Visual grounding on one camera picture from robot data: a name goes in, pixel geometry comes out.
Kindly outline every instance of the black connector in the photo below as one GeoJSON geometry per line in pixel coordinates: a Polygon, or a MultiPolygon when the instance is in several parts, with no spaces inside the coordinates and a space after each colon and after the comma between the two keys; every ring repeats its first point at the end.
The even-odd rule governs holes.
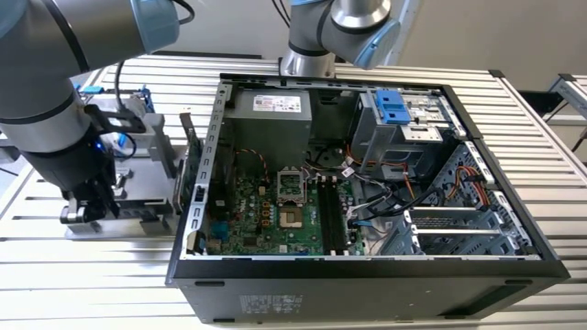
{"type": "Polygon", "coordinates": [[[482,174],[470,175],[470,176],[467,176],[467,178],[463,181],[465,182],[485,182],[486,178],[482,174]]]}

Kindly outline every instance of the blue drive bracket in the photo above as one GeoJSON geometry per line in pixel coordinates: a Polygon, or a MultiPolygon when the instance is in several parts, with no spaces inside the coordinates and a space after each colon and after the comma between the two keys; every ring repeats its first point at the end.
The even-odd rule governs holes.
{"type": "Polygon", "coordinates": [[[406,125],[413,121],[410,112],[406,109],[405,99],[398,91],[377,91],[375,104],[383,114],[383,123],[406,125]]]}

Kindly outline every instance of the green circuit board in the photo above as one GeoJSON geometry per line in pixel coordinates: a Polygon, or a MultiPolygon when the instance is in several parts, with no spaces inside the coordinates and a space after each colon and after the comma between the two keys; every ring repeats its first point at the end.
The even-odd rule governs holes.
{"type": "MultiPolygon", "coordinates": [[[[325,255],[317,182],[309,181],[305,189],[306,203],[302,207],[278,205],[275,182],[277,178],[266,186],[266,193],[262,195],[259,186],[265,184],[263,181],[250,177],[241,177],[237,180],[234,211],[227,222],[227,236],[223,240],[217,239],[217,244],[209,245],[209,253],[325,255]]],[[[339,194],[342,201],[347,201],[347,198],[353,196],[349,182],[341,183],[339,194]]],[[[349,251],[350,254],[363,254],[361,235],[358,243],[350,246],[349,251]]]]}

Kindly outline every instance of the aluminum extrusion table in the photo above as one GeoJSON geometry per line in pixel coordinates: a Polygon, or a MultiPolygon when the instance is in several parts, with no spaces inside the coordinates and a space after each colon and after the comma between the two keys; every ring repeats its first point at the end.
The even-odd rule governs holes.
{"type": "MultiPolygon", "coordinates": [[[[149,85],[175,144],[186,143],[181,111],[193,113],[198,135],[206,136],[221,72],[277,74],[278,64],[273,60],[145,56],[125,66],[122,88],[149,85]]],[[[114,73],[115,67],[98,71],[90,84],[111,88],[114,73]]],[[[363,71],[350,65],[338,66],[338,77],[453,86],[572,272],[566,283],[481,322],[449,321],[443,326],[586,329],[587,170],[508,79],[489,71],[414,67],[363,71]]],[[[27,167],[0,202],[0,320],[6,320],[0,328],[207,329],[181,291],[165,287],[173,237],[69,241],[58,220],[65,203],[59,190],[27,167]]],[[[265,324],[246,325],[246,329],[434,329],[439,325],[265,324]]]]}

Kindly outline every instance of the printed label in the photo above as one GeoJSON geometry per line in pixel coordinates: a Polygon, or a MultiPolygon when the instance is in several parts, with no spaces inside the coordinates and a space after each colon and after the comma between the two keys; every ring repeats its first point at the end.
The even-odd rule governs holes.
{"type": "Polygon", "coordinates": [[[298,314],[305,296],[246,295],[241,296],[241,308],[245,314],[298,314]]]}
{"type": "Polygon", "coordinates": [[[299,96],[258,95],[254,101],[254,111],[302,112],[299,96]]]}
{"type": "Polygon", "coordinates": [[[353,163],[355,163],[354,159],[351,158],[351,156],[347,156],[345,159],[345,162],[347,163],[347,166],[353,165],[353,163]]]}
{"type": "Polygon", "coordinates": [[[355,174],[355,170],[353,169],[353,167],[347,167],[342,174],[345,175],[345,177],[350,177],[353,174],[355,174]]]}

